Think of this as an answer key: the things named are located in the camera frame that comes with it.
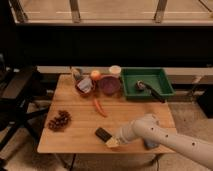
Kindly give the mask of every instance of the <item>green plastic bin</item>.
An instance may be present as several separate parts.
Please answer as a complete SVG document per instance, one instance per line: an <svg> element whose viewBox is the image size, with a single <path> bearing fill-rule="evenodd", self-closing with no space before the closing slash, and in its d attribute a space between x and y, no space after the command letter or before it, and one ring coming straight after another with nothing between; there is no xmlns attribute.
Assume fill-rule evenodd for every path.
<svg viewBox="0 0 213 171"><path fill-rule="evenodd" d="M127 100L153 99L147 91L138 91L135 83L139 80L152 86L162 97L168 99L174 90L162 68L122 69L124 95Z"/></svg>

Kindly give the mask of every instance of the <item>carrot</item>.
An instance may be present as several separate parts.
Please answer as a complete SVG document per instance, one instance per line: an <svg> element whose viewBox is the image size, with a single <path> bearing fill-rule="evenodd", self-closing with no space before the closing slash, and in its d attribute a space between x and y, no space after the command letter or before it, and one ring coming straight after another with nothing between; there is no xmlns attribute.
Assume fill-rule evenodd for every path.
<svg viewBox="0 0 213 171"><path fill-rule="evenodd" d="M94 104L94 106L95 106L95 108L96 108L96 110L98 111L99 114L101 114L103 117L107 117L107 114L105 113L105 111L101 107L101 104L98 101L98 99L94 98L93 99L93 104Z"/></svg>

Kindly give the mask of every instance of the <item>utensil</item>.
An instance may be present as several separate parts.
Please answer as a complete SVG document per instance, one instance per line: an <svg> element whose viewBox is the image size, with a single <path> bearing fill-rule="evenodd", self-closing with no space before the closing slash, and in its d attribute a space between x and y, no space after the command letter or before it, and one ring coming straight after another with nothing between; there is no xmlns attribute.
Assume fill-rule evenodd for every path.
<svg viewBox="0 0 213 171"><path fill-rule="evenodd" d="M138 91L148 91L154 98L162 103L165 103L165 99L149 84L144 83L143 81L137 81L135 86Z"/></svg>

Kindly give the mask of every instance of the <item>office chair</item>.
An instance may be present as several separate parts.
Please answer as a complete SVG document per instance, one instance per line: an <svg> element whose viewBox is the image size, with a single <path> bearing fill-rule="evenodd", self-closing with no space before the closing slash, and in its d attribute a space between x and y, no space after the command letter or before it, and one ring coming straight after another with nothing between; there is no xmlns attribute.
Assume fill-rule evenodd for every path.
<svg viewBox="0 0 213 171"><path fill-rule="evenodd" d="M16 133L18 128L24 127L30 135L39 141L39 136L28 121L48 112L49 107L27 113L28 105L35 96L46 95L46 89L40 83L41 74L36 67L25 67L15 73L12 69L6 71L0 79L0 131L13 123L6 135L0 141L0 151ZM0 159L0 171L5 164Z"/></svg>

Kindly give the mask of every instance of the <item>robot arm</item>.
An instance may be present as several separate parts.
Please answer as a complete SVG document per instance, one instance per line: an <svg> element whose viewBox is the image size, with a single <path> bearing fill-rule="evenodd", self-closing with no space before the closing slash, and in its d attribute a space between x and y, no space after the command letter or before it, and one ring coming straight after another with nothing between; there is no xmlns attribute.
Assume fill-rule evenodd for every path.
<svg viewBox="0 0 213 171"><path fill-rule="evenodd" d="M153 114L132 121L121 127L115 135L120 144L143 138L160 143L191 160L213 169L213 143L193 137L171 133L158 126Z"/></svg>

